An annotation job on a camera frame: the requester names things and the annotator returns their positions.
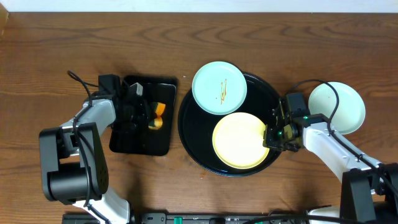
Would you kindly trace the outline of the rectangular black tray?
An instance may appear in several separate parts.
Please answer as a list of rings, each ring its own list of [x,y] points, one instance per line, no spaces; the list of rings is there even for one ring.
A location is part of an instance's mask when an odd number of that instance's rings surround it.
[[[113,130],[109,148],[113,152],[125,154],[143,154],[148,156],[164,156],[170,148],[170,137],[177,96],[178,81],[171,77],[145,77],[130,75],[123,78],[128,84],[136,82],[144,87],[144,98],[149,107],[152,102],[165,103],[165,112],[162,115],[163,126],[158,130],[149,129],[135,133],[117,133]]]

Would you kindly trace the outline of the orange green sponge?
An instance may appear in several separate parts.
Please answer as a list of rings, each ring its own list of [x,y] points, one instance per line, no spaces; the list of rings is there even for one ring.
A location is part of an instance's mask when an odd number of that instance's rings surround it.
[[[165,112],[165,103],[150,103],[149,129],[158,130],[163,126],[162,115]]]

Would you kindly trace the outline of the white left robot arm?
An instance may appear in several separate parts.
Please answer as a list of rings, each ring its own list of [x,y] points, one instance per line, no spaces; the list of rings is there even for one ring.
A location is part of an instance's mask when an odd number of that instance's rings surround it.
[[[73,118],[40,132],[40,171],[47,200],[81,208],[99,223],[134,222],[130,203],[109,185],[101,135],[115,122],[118,104],[142,96],[143,90],[135,83],[124,93],[116,89],[89,93]]]

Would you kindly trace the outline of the light green plate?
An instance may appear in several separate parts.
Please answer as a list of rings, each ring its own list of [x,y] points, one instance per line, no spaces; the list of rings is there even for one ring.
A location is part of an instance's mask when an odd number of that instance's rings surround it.
[[[236,66],[215,61],[202,66],[192,81],[192,94],[201,109],[225,115],[236,111],[247,95],[246,79]]]
[[[340,134],[350,134],[361,127],[366,116],[366,108],[359,93],[340,82],[330,82],[339,97],[338,109],[332,118],[332,125]],[[330,117],[336,105],[334,91],[326,84],[317,86],[310,94],[308,107],[311,114],[324,114]]]

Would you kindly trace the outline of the yellow plate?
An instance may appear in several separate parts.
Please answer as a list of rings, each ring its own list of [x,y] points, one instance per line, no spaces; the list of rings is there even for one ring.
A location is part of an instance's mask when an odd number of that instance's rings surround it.
[[[269,154],[263,146],[266,125],[249,113],[231,113],[215,126],[212,145],[215,154],[227,166],[251,169],[262,163]]]

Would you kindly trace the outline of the light green plate top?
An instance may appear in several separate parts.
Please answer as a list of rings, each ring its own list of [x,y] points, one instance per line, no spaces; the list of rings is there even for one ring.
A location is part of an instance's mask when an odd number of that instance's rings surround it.
[[[215,61],[202,66],[192,81],[192,94],[201,109],[225,115],[236,111],[247,95],[246,79],[236,66]]]

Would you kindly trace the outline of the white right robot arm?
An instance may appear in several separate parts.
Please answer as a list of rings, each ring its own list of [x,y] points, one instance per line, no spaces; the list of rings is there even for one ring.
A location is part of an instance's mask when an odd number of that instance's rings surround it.
[[[316,208],[308,212],[341,222],[397,223],[397,164],[383,164],[359,150],[322,114],[296,117],[266,126],[264,147],[273,151],[297,152],[304,148],[317,157],[341,182],[339,207]]]

